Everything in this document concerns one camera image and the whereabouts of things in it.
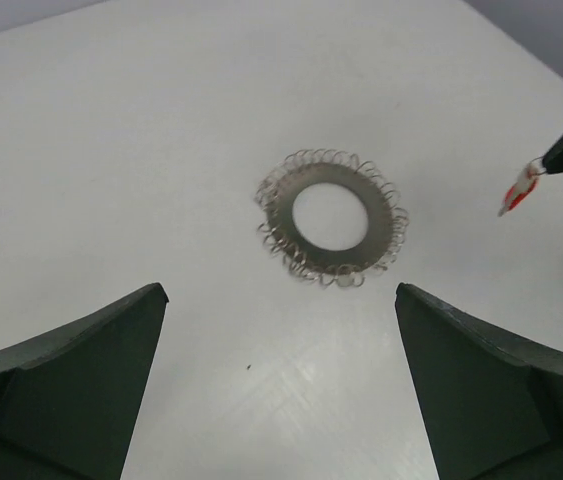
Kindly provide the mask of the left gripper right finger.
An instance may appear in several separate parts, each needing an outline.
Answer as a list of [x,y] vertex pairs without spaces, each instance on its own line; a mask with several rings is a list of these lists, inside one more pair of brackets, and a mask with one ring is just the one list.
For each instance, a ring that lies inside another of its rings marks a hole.
[[439,478],[563,480],[563,352],[412,284],[395,310]]

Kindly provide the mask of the red tag key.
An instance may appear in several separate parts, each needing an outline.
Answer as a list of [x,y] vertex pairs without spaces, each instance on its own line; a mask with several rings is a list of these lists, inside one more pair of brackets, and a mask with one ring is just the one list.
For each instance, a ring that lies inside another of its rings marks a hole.
[[497,216],[502,217],[515,209],[535,189],[540,177],[544,174],[545,167],[542,158],[536,158],[527,163],[504,195]]

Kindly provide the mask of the metal disc with keyrings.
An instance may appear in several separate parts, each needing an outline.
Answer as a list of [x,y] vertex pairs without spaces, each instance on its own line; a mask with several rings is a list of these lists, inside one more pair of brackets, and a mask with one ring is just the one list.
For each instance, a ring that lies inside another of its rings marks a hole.
[[371,161],[336,149],[290,154],[260,181],[257,232],[297,280],[360,287],[386,272],[404,242],[409,216]]

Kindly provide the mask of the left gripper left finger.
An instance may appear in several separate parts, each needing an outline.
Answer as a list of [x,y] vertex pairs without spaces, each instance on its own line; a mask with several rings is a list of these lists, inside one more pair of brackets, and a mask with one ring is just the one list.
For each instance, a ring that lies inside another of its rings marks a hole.
[[146,285],[0,350],[0,479],[118,479],[168,297]]

